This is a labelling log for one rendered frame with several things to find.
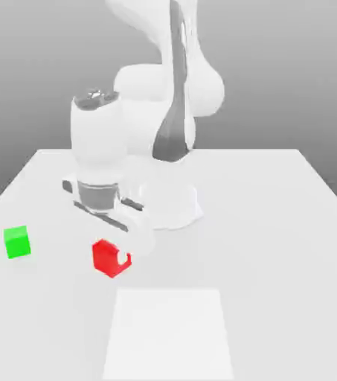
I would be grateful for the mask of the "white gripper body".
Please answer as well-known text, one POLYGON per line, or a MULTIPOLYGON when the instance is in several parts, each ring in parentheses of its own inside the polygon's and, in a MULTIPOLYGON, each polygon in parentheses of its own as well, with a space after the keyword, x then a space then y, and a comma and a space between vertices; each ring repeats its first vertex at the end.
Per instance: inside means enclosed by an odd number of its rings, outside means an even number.
POLYGON ((92 217, 96 237, 114 244, 124 254, 143 257, 153 251, 153 227, 142 204, 131 199, 116 200, 109 211, 91 211, 78 201, 73 205, 92 217))

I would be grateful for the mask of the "small red cube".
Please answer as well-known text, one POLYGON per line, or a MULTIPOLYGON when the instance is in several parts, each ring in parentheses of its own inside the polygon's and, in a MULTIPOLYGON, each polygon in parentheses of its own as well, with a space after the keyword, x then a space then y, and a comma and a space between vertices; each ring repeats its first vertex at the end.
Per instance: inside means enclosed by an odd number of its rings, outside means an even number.
POLYGON ((126 253, 126 260, 121 263, 118 255, 120 249, 107 240, 99 240, 92 245, 93 264, 96 270, 110 278, 115 278, 132 265, 130 253, 126 253))

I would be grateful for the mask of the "small green cube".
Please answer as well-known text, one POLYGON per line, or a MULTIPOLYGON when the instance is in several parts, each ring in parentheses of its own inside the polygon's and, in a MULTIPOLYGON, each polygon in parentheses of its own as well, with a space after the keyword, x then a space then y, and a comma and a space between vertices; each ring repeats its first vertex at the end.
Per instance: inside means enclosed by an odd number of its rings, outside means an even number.
POLYGON ((21 225, 6 228, 4 230, 4 244, 9 259, 29 255, 31 253, 31 245, 27 227, 21 225))

